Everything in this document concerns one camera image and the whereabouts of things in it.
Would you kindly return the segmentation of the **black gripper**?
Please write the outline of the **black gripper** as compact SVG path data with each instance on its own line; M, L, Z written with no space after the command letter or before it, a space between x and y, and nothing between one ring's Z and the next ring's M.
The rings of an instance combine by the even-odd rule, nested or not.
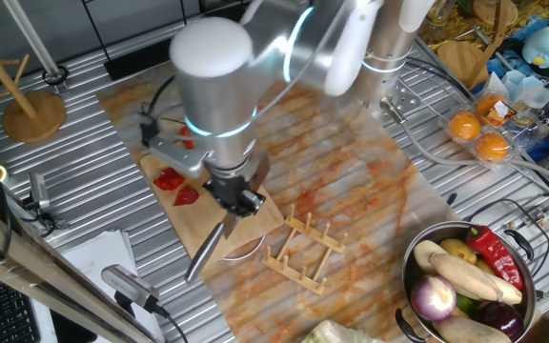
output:
M207 191L217 204L228 209L233 215L244 218L256 215L266 197L250 190L249 183L242 177L224 178L213 176L202 188Z

